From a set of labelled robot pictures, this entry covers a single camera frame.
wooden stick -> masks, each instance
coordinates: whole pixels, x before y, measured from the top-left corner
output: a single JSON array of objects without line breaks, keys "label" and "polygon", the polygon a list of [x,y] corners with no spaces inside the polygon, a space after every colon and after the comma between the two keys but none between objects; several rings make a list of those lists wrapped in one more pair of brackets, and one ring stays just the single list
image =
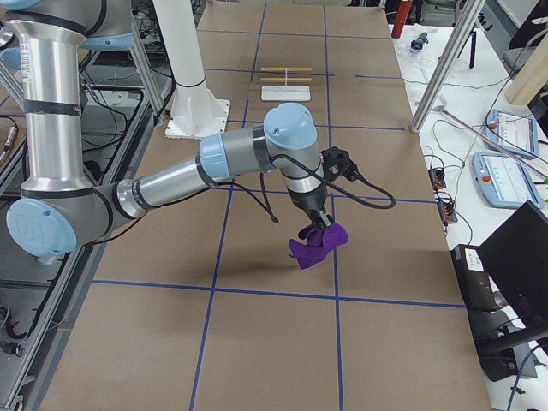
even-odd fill
[{"label": "wooden stick", "polygon": [[548,36],[537,46],[506,90],[510,104],[527,105],[548,81]]},{"label": "wooden stick", "polygon": [[312,81],[311,77],[261,77],[261,82],[263,83],[310,83]]},{"label": "wooden stick", "polygon": [[265,71],[267,73],[285,73],[285,70],[288,73],[310,73],[312,72],[312,67],[261,67],[260,71]]}]

purple cloth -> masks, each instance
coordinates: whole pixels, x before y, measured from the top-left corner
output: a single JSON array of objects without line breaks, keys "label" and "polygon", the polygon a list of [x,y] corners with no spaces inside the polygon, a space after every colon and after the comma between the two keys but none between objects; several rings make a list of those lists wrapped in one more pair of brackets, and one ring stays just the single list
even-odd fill
[{"label": "purple cloth", "polygon": [[348,233],[337,223],[333,223],[327,229],[315,229],[308,225],[299,231],[299,238],[307,240],[307,244],[289,240],[290,256],[297,259],[299,267],[304,270],[323,261],[335,247],[346,244]]}]

blue joint cap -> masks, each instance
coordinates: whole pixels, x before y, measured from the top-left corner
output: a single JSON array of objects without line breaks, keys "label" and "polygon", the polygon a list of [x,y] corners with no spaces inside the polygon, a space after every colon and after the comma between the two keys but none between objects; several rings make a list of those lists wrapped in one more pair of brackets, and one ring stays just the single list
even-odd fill
[{"label": "blue joint cap", "polygon": [[36,257],[55,257],[76,248],[76,234],[70,223],[42,200],[17,200],[6,220],[14,241]]},{"label": "blue joint cap", "polygon": [[209,177],[230,177],[229,163],[226,159],[221,134],[210,135],[200,142],[200,162]]},{"label": "blue joint cap", "polygon": [[82,47],[88,50],[126,51],[134,43],[133,33],[117,34],[115,36],[88,37]]},{"label": "blue joint cap", "polygon": [[0,6],[8,10],[21,10],[40,3],[41,0],[0,0]]},{"label": "blue joint cap", "polygon": [[283,103],[270,110],[263,127],[272,144],[289,150],[307,148],[318,138],[310,111],[298,103]]},{"label": "blue joint cap", "polygon": [[19,47],[9,47],[0,51],[0,60],[13,70],[21,70],[21,53]]}]

blue grid line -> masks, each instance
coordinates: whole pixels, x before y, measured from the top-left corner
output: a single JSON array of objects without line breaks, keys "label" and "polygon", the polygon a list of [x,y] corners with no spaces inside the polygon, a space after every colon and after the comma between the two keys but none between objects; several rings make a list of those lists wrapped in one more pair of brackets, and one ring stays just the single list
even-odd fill
[{"label": "blue grid line", "polygon": [[[229,190],[229,188],[224,188],[224,187],[219,187],[219,188],[216,188],[216,190]],[[258,188],[248,188],[247,189],[248,191],[251,191],[252,193],[258,193],[258,194],[262,194],[262,190],[259,190]],[[238,187],[234,187],[234,191],[237,191],[237,192],[240,192],[240,193],[245,193],[244,190],[242,190],[241,188],[238,188]],[[278,191],[278,190],[265,190],[267,194],[281,194],[281,195],[289,195],[289,193],[287,191]],[[338,199],[346,199],[346,195],[342,195],[342,194],[334,194],[334,193],[329,193],[328,194],[330,197],[335,197],[335,198],[338,198]],[[364,199],[364,200],[378,200],[378,201],[381,201],[381,200],[384,200],[384,201],[388,201],[385,197],[374,197],[374,196],[369,196],[369,195],[357,195],[356,197],[358,197],[359,199]],[[396,201],[399,201],[399,202],[403,202],[403,203],[421,203],[421,204],[437,204],[438,202],[436,200],[415,200],[415,199],[400,199],[400,198],[396,198]]]},{"label": "blue grid line", "polygon": [[[336,219],[335,197],[331,196],[331,210],[333,219]],[[339,389],[339,409],[344,410],[344,390],[343,390],[343,344],[341,341],[341,304],[339,302],[339,270],[337,249],[333,250],[333,279],[335,283],[335,327],[337,330],[337,372]]]},{"label": "blue grid line", "polygon": [[247,294],[247,295],[269,295],[273,297],[293,297],[293,298],[308,298],[314,300],[335,300],[336,297],[332,295],[320,295],[320,294],[302,294],[302,293],[284,293],[278,291],[264,291],[259,289],[220,289],[215,288],[218,293],[228,294]]},{"label": "blue grid line", "polygon": [[[329,48],[327,45],[327,11],[324,6],[324,46],[325,46],[325,72],[329,73]],[[327,100],[327,133],[329,138],[329,147],[331,142],[331,105],[329,94],[329,77],[325,77],[325,94]],[[333,218],[335,214],[335,198],[331,196],[331,213]],[[343,355],[341,348],[341,313],[339,305],[339,278],[337,271],[337,250],[333,250],[333,282],[335,286],[335,329],[337,332],[337,379],[339,394],[339,411],[344,411],[344,391],[343,391]]]},{"label": "blue grid line", "polygon": [[364,130],[388,130],[388,131],[405,131],[403,127],[385,127],[385,126],[343,126],[331,125],[331,128],[355,128]]},{"label": "blue grid line", "polygon": [[[229,120],[229,122],[242,123],[240,120]],[[262,124],[263,122],[257,122],[254,120],[248,120],[249,124]],[[384,126],[350,126],[350,125],[336,125],[336,124],[314,124],[315,127],[321,128],[350,128],[356,130],[384,130],[384,131],[405,131],[403,127],[384,127]]]},{"label": "blue grid line", "polygon": [[[225,294],[245,294],[245,295],[271,295],[273,297],[290,297],[290,298],[306,298],[313,300],[335,300],[337,297],[334,295],[322,295],[322,294],[304,294],[304,293],[285,293],[281,291],[264,291],[257,289],[227,289],[227,288],[212,288],[212,287],[200,287],[195,285],[182,285],[182,284],[170,284],[170,283],[143,283],[133,281],[119,281],[119,280],[93,280],[92,283],[105,284],[105,285],[122,285],[130,287],[150,287],[159,289],[188,289],[191,291],[215,291],[216,293]],[[421,307],[439,307],[439,308],[466,308],[463,304],[450,304],[445,302],[429,302],[429,301],[409,301],[409,300],[386,300],[379,298],[366,298],[366,297],[349,297],[344,295],[338,296],[339,301],[353,301],[353,302],[365,302],[372,304],[389,304],[398,306],[421,306]]]},{"label": "blue grid line", "polygon": [[198,285],[182,285],[169,283],[143,283],[139,281],[123,281],[123,280],[92,280],[94,284],[108,285],[132,285],[134,287],[149,287],[158,289],[191,289],[192,291],[211,291],[211,287],[200,287]]},{"label": "blue grid line", "polygon": [[263,32],[262,27],[259,32],[245,31],[245,30],[211,30],[211,29],[198,29],[199,32],[205,33],[234,33],[234,34],[266,34],[269,36],[294,36],[294,37],[320,37],[320,38],[334,38],[334,39],[364,39],[364,40],[392,40],[390,37],[374,37],[374,36],[345,36],[337,34],[298,34],[298,33],[271,33]]},{"label": "blue grid line", "polygon": [[[249,100],[246,100],[246,107],[244,109],[243,114],[243,124],[245,125],[246,117],[247,117],[247,109],[249,107]],[[230,214],[230,204],[232,202],[232,194],[233,194],[232,187],[229,191],[229,198],[226,203],[226,210],[224,212],[224,221],[223,221],[223,229],[221,230],[221,238],[219,240],[219,249],[217,252],[217,260],[215,262],[215,273],[213,274],[213,280],[211,282],[211,291],[209,294],[209,301],[207,302],[207,313],[205,315],[205,322],[204,322],[204,330],[202,331],[202,339],[200,342],[200,352],[198,354],[198,361],[196,363],[196,373],[194,374],[194,383],[192,387],[192,395],[190,397],[190,403],[188,405],[188,411],[194,411],[194,404],[196,403],[196,393],[198,392],[198,382],[200,381],[200,371],[202,367],[202,360],[204,358],[204,351],[206,349],[206,338],[207,338],[207,331],[209,328],[209,321],[211,318],[211,310],[213,307],[213,299],[215,297],[215,286],[217,285],[217,276],[219,273],[219,269],[221,266],[221,257],[223,255],[223,245],[224,245],[224,238],[226,235],[226,228],[229,224],[229,214]]]},{"label": "blue grid line", "polygon": [[451,304],[448,302],[429,302],[429,301],[407,301],[407,300],[385,300],[382,298],[362,298],[362,297],[344,297],[338,298],[340,301],[372,302],[375,304],[391,304],[397,306],[420,306],[420,307],[439,307],[439,308],[466,308],[464,304]]},{"label": "blue grid line", "polygon": [[403,80],[402,77],[392,77],[388,75],[362,75],[357,74],[358,79],[384,79],[384,80]]},{"label": "blue grid line", "polygon": [[260,21],[260,29],[259,29],[259,33],[258,33],[258,38],[257,38],[257,47],[255,48],[255,57],[253,59],[253,67],[251,68],[252,72],[251,72],[251,78],[249,81],[253,82],[253,78],[255,77],[255,68],[257,67],[257,57],[259,56],[259,46],[260,46],[260,37],[263,33],[263,25],[265,24],[265,16],[266,16],[266,4],[263,8],[263,17]]},{"label": "blue grid line", "polygon": [[[235,73],[260,73],[260,74],[282,74],[282,73],[275,73],[275,72],[269,72],[269,71],[262,71],[262,70],[245,70],[241,68],[204,68],[205,71],[227,71],[227,72],[235,72]],[[329,75],[330,77],[335,77],[334,74],[320,74],[320,73],[302,73],[303,75],[315,75],[318,77],[324,77],[326,75]]]}]

black monitor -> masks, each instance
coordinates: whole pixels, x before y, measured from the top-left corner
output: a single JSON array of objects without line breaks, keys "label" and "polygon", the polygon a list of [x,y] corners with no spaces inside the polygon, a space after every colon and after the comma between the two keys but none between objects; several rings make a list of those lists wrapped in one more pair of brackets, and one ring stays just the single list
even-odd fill
[{"label": "black monitor", "polygon": [[526,326],[476,341],[479,357],[535,340],[548,354],[548,218],[528,201],[477,252],[485,271]]}]

